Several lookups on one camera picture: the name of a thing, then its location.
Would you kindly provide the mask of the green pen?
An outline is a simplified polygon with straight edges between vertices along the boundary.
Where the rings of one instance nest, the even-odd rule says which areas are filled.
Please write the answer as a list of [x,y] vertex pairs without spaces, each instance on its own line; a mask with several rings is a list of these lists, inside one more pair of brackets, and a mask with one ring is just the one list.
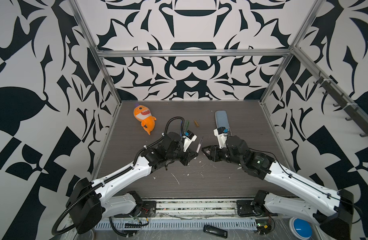
[[185,122],[185,127],[184,127],[184,131],[187,132],[188,129],[189,129],[189,125],[190,125],[190,121],[189,120],[186,120]]

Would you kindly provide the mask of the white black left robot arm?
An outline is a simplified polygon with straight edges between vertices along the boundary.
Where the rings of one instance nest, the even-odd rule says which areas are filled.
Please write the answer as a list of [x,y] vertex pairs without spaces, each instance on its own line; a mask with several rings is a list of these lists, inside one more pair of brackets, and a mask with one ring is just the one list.
[[102,218],[116,215],[114,208],[110,207],[113,204],[111,198],[120,190],[176,161],[188,165],[198,156],[190,149],[197,136],[191,131],[185,132],[184,124],[183,117],[171,118],[161,138],[139,150],[133,162],[105,177],[78,181],[51,233],[57,236],[72,229],[79,234],[86,233]]

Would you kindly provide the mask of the black remote device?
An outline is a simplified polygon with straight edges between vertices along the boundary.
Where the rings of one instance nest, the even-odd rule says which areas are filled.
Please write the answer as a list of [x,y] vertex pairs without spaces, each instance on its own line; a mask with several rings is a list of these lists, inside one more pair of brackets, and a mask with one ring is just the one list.
[[222,229],[214,227],[214,226],[205,225],[204,228],[203,228],[203,231],[204,231],[204,233],[210,234],[212,236],[220,237],[220,238],[223,238],[223,239],[228,238],[228,231],[222,230]]

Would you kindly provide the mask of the pink pen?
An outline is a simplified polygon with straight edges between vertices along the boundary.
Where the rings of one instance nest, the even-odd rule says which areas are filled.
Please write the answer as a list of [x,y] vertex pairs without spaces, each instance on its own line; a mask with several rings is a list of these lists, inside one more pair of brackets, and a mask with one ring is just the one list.
[[197,150],[196,150],[196,152],[197,152],[197,153],[199,153],[199,152],[200,152],[200,150],[201,150],[203,140],[204,140],[204,137],[201,137],[201,139],[200,139],[200,141],[199,141],[199,143],[198,143]]

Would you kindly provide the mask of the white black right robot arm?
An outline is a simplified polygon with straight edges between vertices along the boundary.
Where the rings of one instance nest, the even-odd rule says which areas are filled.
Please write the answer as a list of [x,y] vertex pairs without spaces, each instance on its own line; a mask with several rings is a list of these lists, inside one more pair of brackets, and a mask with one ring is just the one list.
[[266,191],[258,192],[252,203],[256,212],[295,217],[315,224],[333,239],[351,239],[356,207],[350,191],[335,191],[318,185],[287,169],[265,152],[249,148],[237,136],[221,138],[218,145],[203,147],[202,152],[213,162],[239,165],[248,175],[275,184],[299,197],[295,200]]

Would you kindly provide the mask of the light blue pencil case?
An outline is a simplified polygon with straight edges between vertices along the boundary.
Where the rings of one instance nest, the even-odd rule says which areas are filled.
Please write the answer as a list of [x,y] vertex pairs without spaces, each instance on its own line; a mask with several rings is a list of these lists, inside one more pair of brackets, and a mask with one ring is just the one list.
[[215,113],[216,126],[217,128],[225,127],[228,130],[228,136],[231,136],[231,128],[228,120],[226,111],[216,111]]

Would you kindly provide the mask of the orange shark plush toy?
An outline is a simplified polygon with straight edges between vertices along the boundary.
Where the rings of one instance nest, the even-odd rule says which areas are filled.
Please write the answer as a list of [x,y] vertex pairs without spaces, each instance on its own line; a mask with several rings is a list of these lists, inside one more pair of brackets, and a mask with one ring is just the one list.
[[133,110],[134,117],[141,123],[143,129],[151,135],[151,132],[155,128],[156,118],[151,114],[148,107],[139,105]]

